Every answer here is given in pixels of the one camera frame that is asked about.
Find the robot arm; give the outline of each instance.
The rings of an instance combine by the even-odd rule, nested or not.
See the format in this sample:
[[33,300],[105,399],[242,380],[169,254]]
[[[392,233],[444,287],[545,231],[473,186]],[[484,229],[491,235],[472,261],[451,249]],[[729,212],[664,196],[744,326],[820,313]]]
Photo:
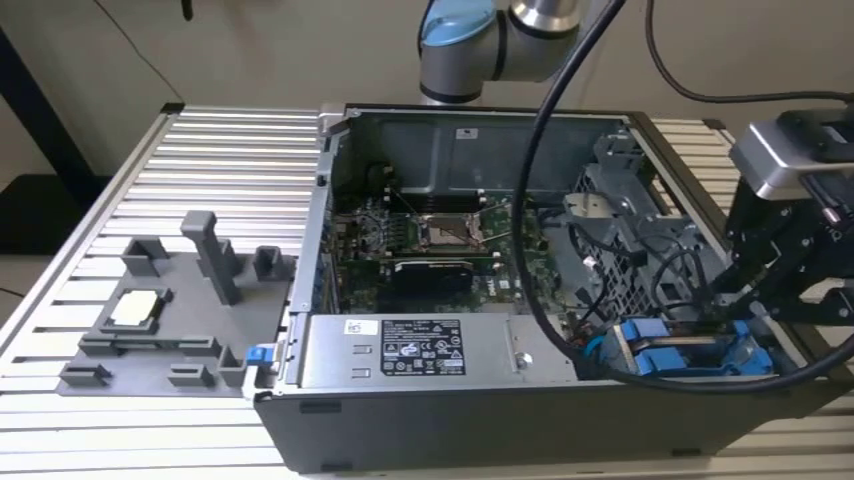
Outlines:
[[469,104],[485,81],[543,81],[575,43],[577,0],[436,0],[421,26],[420,90],[427,104]]
[[727,237],[727,270],[715,293],[752,288],[721,312],[741,315],[763,304],[783,322],[854,323],[854,289],[839,286],[820,303],[800,299],[826,279],[854,278],[854,119],[844,110],[792,111],[749,125],[732,148],[741,173]]

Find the cable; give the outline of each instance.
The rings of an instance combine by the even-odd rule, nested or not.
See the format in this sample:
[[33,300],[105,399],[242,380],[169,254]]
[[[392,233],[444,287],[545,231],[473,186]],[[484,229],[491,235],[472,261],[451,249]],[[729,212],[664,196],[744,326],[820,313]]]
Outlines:
[[580,224],[577,224],[575,222],[567,223],[565,227],[567,227],[567,229],[569,231],[569,238],[575,235],[575,232],[579,233],[581,238],[584,239],[584,241],[591,246],[599,248],[600,250],[604,250],[605,252],[612,253],[613,255],[616,255],[619,257],[625,257],[625,258],[633,260],[639,255],[643,255],[643,251],[629,252],[628,250],[624,250],[624,249],[621,249],[619,247],[608,245],[603,241],[597,240],[589,234],[589,232],[584,229],[584,227],[581,227]]
[[172,83],[166,80],[166,78],[162,75],[162,73],[160,73],[160,70],[157,70],[157,67],[154,67],[153,64],[148,61],[148,59],[145,58],[145,55],[142,55],[142,52],[138,51],[138,48],[136,47],[136,44],[133,43],[133,40],[130,40],[130,36],[124,31],[124,28],[121,28],[121,25],[118,25],[118,22],[116,21],[114,17],[109,13],[109,10],[106,10],[104,5],[101,4],[100,0],[92,0],[92,3],[94,3],[94,5],[97,5],[97,8],[101,9],[101,12],[104,12],[104,15],[106,15],[106,18],[109,19],[112,24],[116,26],[116,29],[118,30],[118,33],[121,33],[121,36],[124,37],[124,39],[130,44],[130,48],[136,52],[136,56],[140,58],[140,60],[142,62],[145,62],[145,65],[148,65],[148,67],[150,68],[152,72],[154,72],[154,74],[160,77],[160,80],[162,80],[162,83],[165,83],[165,86],[169,87],[169,90],[172,90],[172,93],[174,94],[177,99],[181,101],[181,103],[185,103],[184,102],[184,97],[181,97],[181,94],[177,93],[177,90],[172,86]]
[[854,93],[830,92],[823,90],[760,93],[752,95],[703,95],[701,93],[692,92],[691,90],[684,88],[684,86],[681,86],[679,81],[673,78],[672,74],[667,70],[667,67],[664,66],[664,61],[661,60],[661,56],[657,52],[657,46],[655,44],[655,28],[652,22],[653,11],[655,0],[647,0],[644,21],[645,46],[649,50],[649,56],[652,57],[652,63],[655,64],[657,73],[660,74],[669,87],[684,98],[688,98],[695,102],[717,104],[778,102],[782,100],[838,100],[844,103],[854,102]]
[[429,13],[429,9],[432,8],[435,0],[429,0],[427,2],[427,7],[424,8],[424,14],[421,15],[421,22],[417,24],[417,58],[421,58],[421,35],[424,35],[424,23],[427,23],[427,14]]
[[0,292],[8,293],[9,295],[14,295],[16,297],[24,298],[24,294],[16,292],[14,290],[9,290],[8,288],[0,287]]
[[688,287],[688,289],[691,290],[691,302],[685,302],[689,303],[692,305],[697,305],[701,304],[704,298],[707,297],[705,292],[708,291],[708,283],[705,282],[705,272],[703,270],[703,262],[699,258],[699,255],[696,254],[696,252],[693,250],[687,250],[687,249],[681,249],[677,250],[676,252],[673,252],[671,255],[667,256],[667,258],[664,258],[661,260],[661,264],[659,265],[657,269],[655,270],[655,273],[652,274],[652,284],[651,284],[651,293],[649,295],[652,296],[652,301],[655,302],[655,307],[656,309],[660,311],[661,315],[664,315],[669,320],[675,320],[675,318],[672,317],[672,314],[669,313],[669,309],[675,308],[671,307],[668,305],[664,305],[664,302],[661,301],[660,297],[657,296],[657,286],[661,283],[661,278],[664,276],[664,271],[667,270],[667,268],[669,267],[669,265],[672,264],[673,261],[676,261],[676,259],[688,256],[691,257],[691,261],[693,262],[693,268],[696,269],[696,276],[699,277],[699,287],[693,288],[693,286],[691,285],[691,282],[687,278],[687,276],[684,275],[684,272],[680,272],[680,277],[681,277],[681,281],[685,283],[685,286]]
[[[536,117],[533,119],[531,135],[524,149],[524,157],[521,159],[523,161],[521,170],[519,172],[519,181],[516,183],[512,194],[509,215],[512,235],[512,260],[517,270],[519,282],[521,284],[521,290],[524,292],[524,297],[527,298],[533,320],[540,330],[543,331],[545,338],[555,346],[555,348],[560,351],[560,353],[580,367],[593,369],[596,368],[596,366],[589,364],[589,361],[583,356],[583,352],[565,341],[560,333],[555,330],[551,322],[548,321],[543,306],[539,303],[539,299],[536,298],[536,292],[533,290],[533,280],[531,278],[531,272],[528,271],[524,258],[521,226],[524,219],[524,199],[527,195],[528,178],[531,176],[531,167],[533,165],[533,157],[539,148],[539,142],[543,137],[548,118],[551,117],[551,114],[555,110],[555,106],[560,99],[560,95],[565,90],[565,86],[575,76],[584,58],[589,54],[596,41],[601,37],[604,30],[611,24],[611,21],[613,20],[613,17],[619,13],[619,10],[624,4],[625,0],[611,0],[608,2],[601,11],[601,14],[599,15],[599,18],[596,18],[589,28],[587,35],[584,35],[576,45],[576,48],[569,52],[565,62],[560,67],[560,71],[556,74],[553,84],[548,90],[548,93],[545,94],[543,104],[536,112]],[[753,394],[765,392],[768,390],[788,388],[815,379],[819,375],[826,374],[834,367],[840,365],[851,357],[854,357],[854,335],[851,335],[838,347],[832,348],[814,363],[802,368],[798,368],[784,375],[761,380],[744,382],[739,381],[689,383],[636,376],[605,367],[603,367],[601,370],[605,376],[617,382],[659,390],[695,394]]]
[[604,278],[604,269],[601,268],[600,265],[596,264],[593,265],[593,270],[596,271],[596,273],[599,274],[599,278],[601,279],[601,288],[599,289],[599,295],[596,295],[596,298],[593,299],[592,303],[587,307],[587,311],[584,312],[584,315],[581,315],[581,318],[577,321],[580,324],[583,324],[587,320],[589,320],[589,317],[592,316],[593,313],[599,315],[603,322],[607,321],[604,313],[599,311],[601,302],[604,302],[604,299],[608,296],[607,280]]

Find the aluminum extrusion table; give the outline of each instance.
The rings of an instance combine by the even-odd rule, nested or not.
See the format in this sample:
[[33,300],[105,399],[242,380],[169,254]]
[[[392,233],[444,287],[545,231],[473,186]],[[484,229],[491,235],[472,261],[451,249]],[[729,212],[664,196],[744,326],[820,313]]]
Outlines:
[[[737,179],[728,133],[701,121],[653,123],[725,211]],[[169,251],[190,251],[181,217],[213,210],[216,233],[236,251],[276,245],[298,254],[316,124],[317,112],[297,110],[185,107],[157,117],[0,329],[0,473],[62,480],[297,478],[242,399],[60,397],[52,391],[124,273],[118,254],[133,235],[158,235]],[[838,344],[850,330],[823,334]],[[808,418],[763,425],[712,459],[389,472],[385,478],[850,479],[851,450],[848,395]]]

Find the wall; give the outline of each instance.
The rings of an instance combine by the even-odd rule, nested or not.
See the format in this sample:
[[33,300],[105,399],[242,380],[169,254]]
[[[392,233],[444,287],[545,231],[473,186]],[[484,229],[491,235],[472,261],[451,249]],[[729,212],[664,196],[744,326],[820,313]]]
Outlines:
[[[419,100],[415,31],[425,1],[194,0],[189,23],[177,0],[102,2],[188,103],[312,108]],[[680,99],[648,61],[644,3],[628,1],[564,106],[717,116],[736,129],[788,106]],[[854,85],[850,0],[661,0],[657,14],[661,53],[697,90]],[[0,25],[84,155],[112,171],[173,100],[168,88],[92,2],[0,0]],[[543,93],[543,85],[492,84],[484,103],[535,106]]]
[[53,173],[44,155],[0,98],[0,190],[24,173]]

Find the blue clip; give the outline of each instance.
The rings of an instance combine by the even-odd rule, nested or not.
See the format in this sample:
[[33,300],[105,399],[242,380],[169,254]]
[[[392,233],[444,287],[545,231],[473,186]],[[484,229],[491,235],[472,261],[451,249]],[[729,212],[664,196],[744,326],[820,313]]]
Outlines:
[[249,347],[245,352],[245,364],[257,367],[269,367],[273,362],[273,349],[270,347]]

